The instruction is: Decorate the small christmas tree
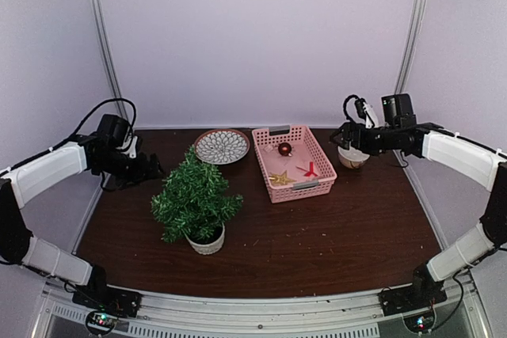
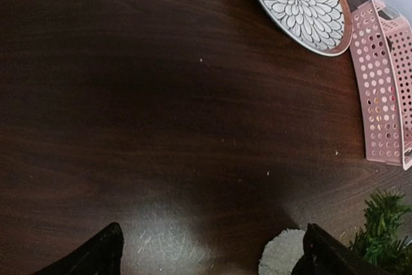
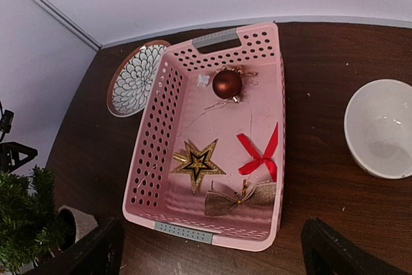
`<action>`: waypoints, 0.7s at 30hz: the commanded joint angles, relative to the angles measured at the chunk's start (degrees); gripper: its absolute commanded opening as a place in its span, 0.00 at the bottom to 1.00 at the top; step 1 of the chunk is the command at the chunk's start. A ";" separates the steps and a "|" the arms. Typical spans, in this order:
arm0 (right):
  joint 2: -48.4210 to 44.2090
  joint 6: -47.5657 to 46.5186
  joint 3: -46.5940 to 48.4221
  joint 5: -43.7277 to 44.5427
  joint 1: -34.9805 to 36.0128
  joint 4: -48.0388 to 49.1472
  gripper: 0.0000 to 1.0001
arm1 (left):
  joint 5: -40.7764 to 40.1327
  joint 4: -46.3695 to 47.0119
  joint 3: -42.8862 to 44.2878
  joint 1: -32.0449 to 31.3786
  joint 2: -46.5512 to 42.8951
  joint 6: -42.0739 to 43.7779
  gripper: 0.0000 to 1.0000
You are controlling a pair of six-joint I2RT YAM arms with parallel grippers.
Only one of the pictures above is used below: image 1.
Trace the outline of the small green christmas tree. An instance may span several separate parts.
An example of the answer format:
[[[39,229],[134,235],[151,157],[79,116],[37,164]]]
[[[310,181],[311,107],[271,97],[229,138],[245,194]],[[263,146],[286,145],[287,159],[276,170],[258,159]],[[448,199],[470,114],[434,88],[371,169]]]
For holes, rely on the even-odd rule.
[[[228,188],[218,166],[201,161],[190,146],[151,199],[154,220],[163,227],[162,241],[185,239],[200,255],[217,253],[225,242],[226,223],[243,205],[243,197],[228,195]]]

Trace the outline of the pink plastic basket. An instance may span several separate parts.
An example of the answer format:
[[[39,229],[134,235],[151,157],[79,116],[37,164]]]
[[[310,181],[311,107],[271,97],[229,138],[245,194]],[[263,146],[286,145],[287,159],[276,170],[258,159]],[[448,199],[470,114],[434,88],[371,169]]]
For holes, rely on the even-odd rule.
[[[330,192],[337,174],[308,126],[258,128],[252,130],[252,138],[261,174],[272,203],[323,196]],[[277,147],[282,142],[292,145],[290,157],[283,157],[278,153]],[[317,177],[305,177],[303,171],[296,168],[307,167],[310,161],[315,164]],[[295,183],[273,187],[269,181],[269,174],[282,174],[284,171],[287,171]]]

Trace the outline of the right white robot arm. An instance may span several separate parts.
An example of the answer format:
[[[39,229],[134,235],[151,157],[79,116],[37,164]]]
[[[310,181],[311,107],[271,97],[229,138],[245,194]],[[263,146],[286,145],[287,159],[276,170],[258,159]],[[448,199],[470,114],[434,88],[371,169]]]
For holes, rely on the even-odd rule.
[[[506,154],[432,122],[419,122],[407,93],[381,99],[383,120],[356,94],[345,98],[345,122],[330,136],[343,151],[380,156],[397,151],[442,166],[482,189],[484,211],[471,228],[414,271],[406,300],[420,308],[445,280],[506,244]]]

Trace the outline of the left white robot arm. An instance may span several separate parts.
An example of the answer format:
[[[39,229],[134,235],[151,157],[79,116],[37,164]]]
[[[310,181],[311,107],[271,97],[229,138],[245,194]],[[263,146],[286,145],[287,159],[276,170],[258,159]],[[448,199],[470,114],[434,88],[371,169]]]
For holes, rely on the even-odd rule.
[[[36,237],[25,224],[21,210],[26,204],[69,177],[91,172],[109,174],[118,188],[157,179],[163,170],[156,154],[141,152],[141,140],[131,123],[105,114],[89,135],[73,133],[63,143],[29,158],[1,174],[1,262],[43,272],[77,286],[98,310],[114,301],[110,287],[95,279],[98,267]]]

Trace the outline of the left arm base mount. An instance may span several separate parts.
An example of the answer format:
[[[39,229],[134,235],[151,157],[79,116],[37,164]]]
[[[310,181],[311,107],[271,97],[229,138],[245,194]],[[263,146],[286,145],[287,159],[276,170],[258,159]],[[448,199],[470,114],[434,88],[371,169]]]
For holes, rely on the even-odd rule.
[[[84,325],[92,336],[98,337],[111,333],[122,320],[136,318],[142,300],[139,292],[114,287],[109,287],[103,298],[87,294],[78,287],[72,294],[74,304],[90,309],[86,313]]]

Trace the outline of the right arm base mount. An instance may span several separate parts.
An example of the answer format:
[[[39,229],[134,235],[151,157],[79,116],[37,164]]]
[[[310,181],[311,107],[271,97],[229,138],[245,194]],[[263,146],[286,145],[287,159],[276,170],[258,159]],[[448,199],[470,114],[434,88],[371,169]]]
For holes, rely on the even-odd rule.
[[[430,333],[436,327],[435,306],[448,298],[444,291],[435,294],[417,295],[412,286],[383,288],[379,293],[379,304],[385,317],[400,315],[406,329],[419,336]]]

